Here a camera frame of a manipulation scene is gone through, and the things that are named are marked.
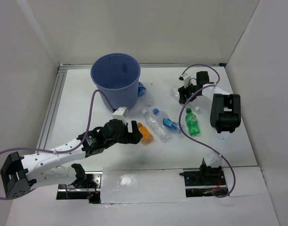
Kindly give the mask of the clear crushed bottle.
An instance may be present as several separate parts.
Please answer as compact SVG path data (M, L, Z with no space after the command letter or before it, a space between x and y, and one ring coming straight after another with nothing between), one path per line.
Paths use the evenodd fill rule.
M170 95L179 103L180 95L178 92L178 86L173 86L170 89ZM200 107L197 106L194 102L189 102L186 107L191 108L191 110L194 111L195 113L200 112Z

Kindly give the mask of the orange juice bottle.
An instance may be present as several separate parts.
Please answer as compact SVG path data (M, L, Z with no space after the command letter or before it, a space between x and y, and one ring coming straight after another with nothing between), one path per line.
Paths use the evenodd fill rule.
M144 145L151 143L153 141L153 136L148 129L142 123L137 123L137 127L142 134L141 143Z

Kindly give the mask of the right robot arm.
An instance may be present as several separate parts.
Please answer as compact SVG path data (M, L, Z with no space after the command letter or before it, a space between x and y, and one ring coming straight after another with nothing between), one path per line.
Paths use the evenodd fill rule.
M207 71L196 73L196 84L192 84L191 76L183 73L179 80L184 84L178 89L179 103L192 102L197 96L207 97L212 101L210 111L210 125L214 129L216 138L212 147L218 151L211 151L202 160L199 172L201 183L208 185L214 181L215 176L220 174L222 169L222 153L225 151L226 141L231 134L240 126L241 107L240 95L232 94L219 88L215 83L209 81Z

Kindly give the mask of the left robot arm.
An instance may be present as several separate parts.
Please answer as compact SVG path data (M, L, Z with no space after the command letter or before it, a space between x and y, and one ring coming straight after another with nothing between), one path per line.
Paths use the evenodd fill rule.
M129 132L127 123L112 119L51 150L27 155L10 153L0 170L5 199L13 200L36 188L56 184L82 188L87 175L76 161L100 154L114 144L138 144L143 136L136 121L131 126Z

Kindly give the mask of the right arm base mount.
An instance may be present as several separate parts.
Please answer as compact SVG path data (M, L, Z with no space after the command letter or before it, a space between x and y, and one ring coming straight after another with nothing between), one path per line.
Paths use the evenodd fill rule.
M186 197L223 196L228 193L222 167L201 165L199 169L187 169L179 173L184 178Z

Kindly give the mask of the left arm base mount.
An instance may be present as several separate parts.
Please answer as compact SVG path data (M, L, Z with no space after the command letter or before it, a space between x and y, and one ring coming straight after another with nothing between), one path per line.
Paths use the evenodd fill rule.
M100 204L102 173L102 171L86 172L85 182L77 187L59 184L56 200L86 200L91 204Z

